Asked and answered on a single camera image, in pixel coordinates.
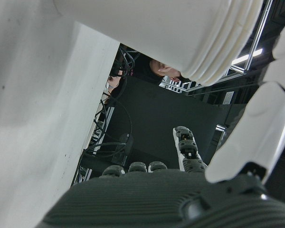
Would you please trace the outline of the white and grey right robot hand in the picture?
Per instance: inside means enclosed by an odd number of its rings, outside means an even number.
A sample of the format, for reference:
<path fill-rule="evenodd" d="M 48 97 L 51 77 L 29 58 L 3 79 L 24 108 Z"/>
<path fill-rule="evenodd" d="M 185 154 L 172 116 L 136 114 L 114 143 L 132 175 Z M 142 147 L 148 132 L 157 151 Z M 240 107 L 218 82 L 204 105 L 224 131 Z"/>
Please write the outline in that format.
<path fill-rule="evenodd" d="M 267 181 L 285 147 L 285 27 L 263 82 L 204 167 L 109 168 L 68 190 L 40 228 L 285 228 Z"/>

